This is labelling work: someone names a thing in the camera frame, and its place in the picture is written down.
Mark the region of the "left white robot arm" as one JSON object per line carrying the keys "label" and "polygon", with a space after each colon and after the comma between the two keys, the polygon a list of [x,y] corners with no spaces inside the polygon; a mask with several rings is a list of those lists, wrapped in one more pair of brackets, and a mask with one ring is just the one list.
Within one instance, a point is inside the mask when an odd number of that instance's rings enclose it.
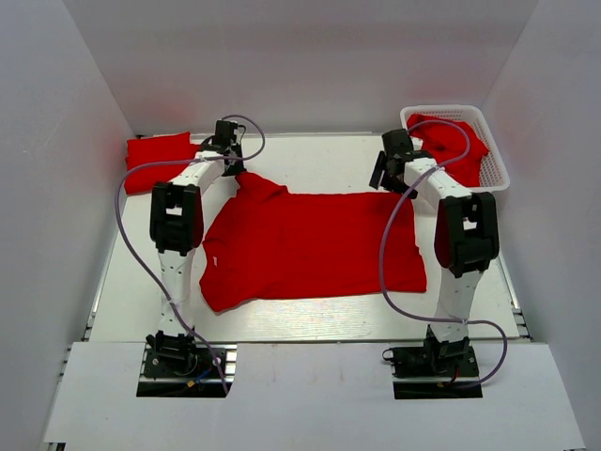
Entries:
{"label": "left white robot arm", "polygon": [[232,120],[216,122],[193,161],[174,178],[158,182],[151,192],[150,238],[160,261],[162,287],[159,329],[184,334],[193,326],[191,302],[193,258],[204,236],[202,194],[222,176],[244,168],[241,137],[246,127]]}

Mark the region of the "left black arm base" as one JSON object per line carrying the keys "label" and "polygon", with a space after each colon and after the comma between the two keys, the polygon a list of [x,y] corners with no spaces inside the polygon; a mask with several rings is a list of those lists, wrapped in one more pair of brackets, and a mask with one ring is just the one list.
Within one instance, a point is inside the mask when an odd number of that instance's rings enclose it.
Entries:
{"label": "left black arm base", "polygon": [[191,334],[149,334],[136,395],[148,398],[225,398],[236,372],[237,347],[209,350]]}

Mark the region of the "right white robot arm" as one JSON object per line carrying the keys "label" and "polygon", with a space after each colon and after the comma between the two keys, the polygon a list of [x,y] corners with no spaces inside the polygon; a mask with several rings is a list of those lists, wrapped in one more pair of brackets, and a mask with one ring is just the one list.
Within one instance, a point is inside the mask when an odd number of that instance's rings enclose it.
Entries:
{"label": "right white robot arm", "polygon": [[[446,171],[448,165],[468,157],[469,136],[455,124],[440,119],[433,122],[459,132],[465,143],[462,153],[439,163],[427,151],[414,148],[408,130],[386,132],[382,135],[383,150],[378,154],[370,186],[401,195],[385,225],[379,246],[380,290],[397,313],[427,324],[427,336],[435,344],[424,351],[425,366],[443,375],[458,362],[455,347],[468,345],[475,290],[490,262],[497,258],[500,243],[493,194],[474,192]],[[410,314],[393,304],[385,282],[386,243],[397,213],[413,194],[424,199],[437,214],[434,251],[441,278],[436,312],[431,317]]]}

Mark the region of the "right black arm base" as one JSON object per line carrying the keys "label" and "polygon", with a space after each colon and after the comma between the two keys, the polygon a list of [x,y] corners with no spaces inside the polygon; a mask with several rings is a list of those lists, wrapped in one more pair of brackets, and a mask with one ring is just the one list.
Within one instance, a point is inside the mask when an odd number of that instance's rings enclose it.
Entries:
{"label": "right black arm base", "polygon": [[479,366],[470,340],[440,342],[426,332],[420,346],[396,346],[381,354],[392,367],[396,400],[481,398]]}

